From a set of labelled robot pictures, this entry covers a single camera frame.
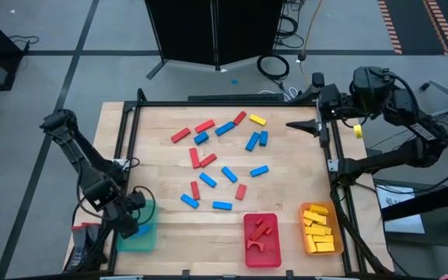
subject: wooden table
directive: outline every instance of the wooden table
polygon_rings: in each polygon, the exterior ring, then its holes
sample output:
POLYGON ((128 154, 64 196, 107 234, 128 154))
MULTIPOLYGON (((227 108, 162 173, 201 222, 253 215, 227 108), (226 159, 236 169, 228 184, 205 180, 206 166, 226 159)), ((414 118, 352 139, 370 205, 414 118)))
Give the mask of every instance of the wooden table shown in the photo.
MULTIPOLYGON (((105 158, 113 158, 123 103, 104 103, 96 130, 94 146, 105 158)), ((152 253, 122 253, 117 256, 115 273, 120 275, 180 275, 189 269, 192 275, 345 275, 341 256, 312 257, 304 249, 298 211, 305 201, 329 201, 329 183, 323 149, 317 138, 306 132, 287 128, 289 121, 314 118, 315 110, 307 107, 143 107, 138 124, 134 157, 139 167, 131 171, 129 191, 136 185, 149 187, 160 207, 156 249, 152 253), (217 126, 234 119, 240 111, 256 114, 267 120, 261 127, 248 117, 236 128, 217 137, 214 128, 210 139, 198 146, 200 159, 215 153, 217 160, 205 172, 217 181, 211 188, 198 179, 202 169, 193 169, 188 149, 194 147, 194 127, 208 119, 217 126), (170 136, 188 127, 191 134, 177 144, 170 136), (253 152, 245 150, 253 131, 267 130, 267 147, 253 152), (269 172, 250 177, 250 170, 268 165, 269 172), (221 172, 229 167, 238 181, 232 184, 221 172), (193 209, 180 200, 183 193, 191 195, 190 181, 198 181, 200 207, 193 209), (248 186, 242 201, 234 199, 238 184, 248 186), (212 209, 212 201, 231 201, 233 210, 212 209), (250 269, 244 263, 243 215, 250 212, 271 212, 278 216, 282 255, 280 268, 250 269)), ((351 129, 340 126, 346 157, 366 157, 362 139, 351 129)), ((123 145, 123 158, 128 135, 123 145)), ((358 182, 373 186, 370 175, 358 182)), ((389 269, 393 270, 387 253, 376 195, 353 187, 352 195, 359 221, 359 231, 369 248, 389 269)), ((79 212, 76 224, 95 221, 79 212)), ((352 270, 357 271, 352 239, 347 234, 352 270)), ((106 242, 108 256, 110 238, 106 242)))

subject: teal container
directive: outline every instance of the teal container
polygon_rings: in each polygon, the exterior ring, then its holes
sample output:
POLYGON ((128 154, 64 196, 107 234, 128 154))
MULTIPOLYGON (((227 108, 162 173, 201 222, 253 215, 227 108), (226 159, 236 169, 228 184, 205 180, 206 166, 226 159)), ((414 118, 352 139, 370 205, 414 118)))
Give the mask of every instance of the teal container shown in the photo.
MULTIPOLYGON (((145 221, 151 214, 153 208, 153 200, 146 200, 146 206, 140 209, 138 222, 145 221)), ((131 215, 133 218, 138 216, 138 212, 134 211, 131 215)), ((153 217, 144 225, 139 226, 139 231, 126 239, 119 234, 117 238, 117 250, 120 252, 151 252, 155 249, 156 244, 156 225, 159 218, 159 208, 155 206, 153 217)))

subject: white paper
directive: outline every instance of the white paper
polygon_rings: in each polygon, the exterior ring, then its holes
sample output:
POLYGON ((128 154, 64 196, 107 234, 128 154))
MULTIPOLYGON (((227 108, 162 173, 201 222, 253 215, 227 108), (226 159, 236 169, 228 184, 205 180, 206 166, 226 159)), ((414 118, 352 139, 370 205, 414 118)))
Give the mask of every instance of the white paper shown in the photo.
MULTIPOLYGON (((415 197, 414 194, 394 194, 382 189, 386 188, 392 191, 408 193, 413 191, 410 187, 395 187, 388 185, 377 186, 376 192, 378 193, 378 201, 380 202, 382 209, 415 197)), ((413 215, 402 219, 385 222, 385 230, 389 233, 425 233, 420 215, 413 215)))

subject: orange tray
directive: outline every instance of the orange tray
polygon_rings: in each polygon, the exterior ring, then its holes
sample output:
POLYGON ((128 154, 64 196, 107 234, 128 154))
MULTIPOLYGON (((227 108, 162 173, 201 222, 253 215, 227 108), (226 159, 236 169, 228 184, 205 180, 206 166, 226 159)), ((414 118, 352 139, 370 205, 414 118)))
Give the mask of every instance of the orange tray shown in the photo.
POLYGON ((303 237, 303 246, 305 247, 305 251, 313 256, 323 256, 323 255, 337 255, 343 252, 343 242, 341 241, 340 227, 338 226, 338 219, 336 218, 336 212, 334 210, 333 202, 331 201, 316 201, 316 202, 305 202, 300 205, 299 211, 300 217, 300 227, 302 228, 302 237, 303 237), (331 228, 331 235, 334 240, 334 251, 333 252, 321 252, 321 253, 309 253, 309 249, 307 246, 307 235, 305 233, 305 223, 303 222, 303 212, 309 211, 309 207, 311 205, 318 205, 327 208, 330 212, 326 216, 326 226, 331 228))

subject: red tray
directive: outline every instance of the red tray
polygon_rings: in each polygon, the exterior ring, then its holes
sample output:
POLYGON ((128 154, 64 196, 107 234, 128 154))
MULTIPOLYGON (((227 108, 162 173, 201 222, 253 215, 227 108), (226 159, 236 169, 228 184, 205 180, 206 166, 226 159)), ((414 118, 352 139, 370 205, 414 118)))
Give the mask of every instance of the red tray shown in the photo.
POLYGON ((277 268, 281 265, 281 250, 279 248, 278 217, 276 214, 246 214, 243 217, 245 232, 245 263, 249 268, 277 268), (257 228, 255 223, 258 219, 264 220, 272 227, 269 235, 262 234, 257 242, 264 244, 264 251, 260 252, 257 246, 247 250, 247 241, 250 234, 257 228))

